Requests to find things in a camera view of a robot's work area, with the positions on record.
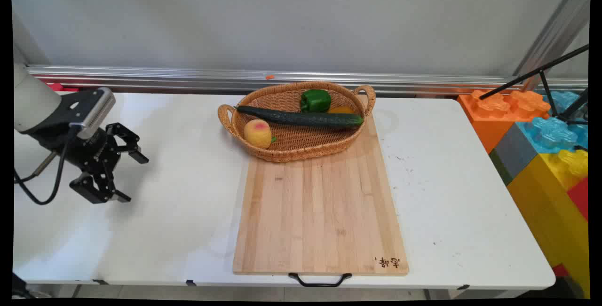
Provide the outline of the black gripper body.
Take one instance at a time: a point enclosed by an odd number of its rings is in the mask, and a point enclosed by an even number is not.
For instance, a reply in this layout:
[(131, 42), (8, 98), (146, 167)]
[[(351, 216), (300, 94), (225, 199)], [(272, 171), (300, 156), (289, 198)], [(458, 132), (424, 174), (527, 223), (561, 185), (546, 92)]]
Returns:
[(91, 137), (79, 137), (79, 125), (67, 123), (39, 124), (33, 128), (33, 139), (45, 149), (59, 155), (57, 177), (61, 178), (66, 163), (97, 178), (113, 178), (116, 167), (116, 140), (99, 128)]

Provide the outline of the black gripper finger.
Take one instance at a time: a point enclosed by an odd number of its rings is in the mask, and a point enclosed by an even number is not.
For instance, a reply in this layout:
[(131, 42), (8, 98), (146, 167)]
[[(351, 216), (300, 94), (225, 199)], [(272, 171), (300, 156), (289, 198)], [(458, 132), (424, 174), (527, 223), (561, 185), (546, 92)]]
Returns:
[(116, 188), (112, 169), (94, 173), (83, 171), (78, 178), (69, 182), (69, 188), (93, 204), (104, 204), (112, 200), (121, 203), (131, 201), (130, 196)]
[(118, 145), (116, 151), (118, 153), (127, 153), (131, 158), (140, 164), (146, 164), (149, 159), (142, 154), (141, 148), (138, 145), (140, 137), (133, 131), (129, 130), (126, 126), (120, 123), (108, 124), (106, 126), (106, 132), (108, 135), (118, 137), (125, 144)]

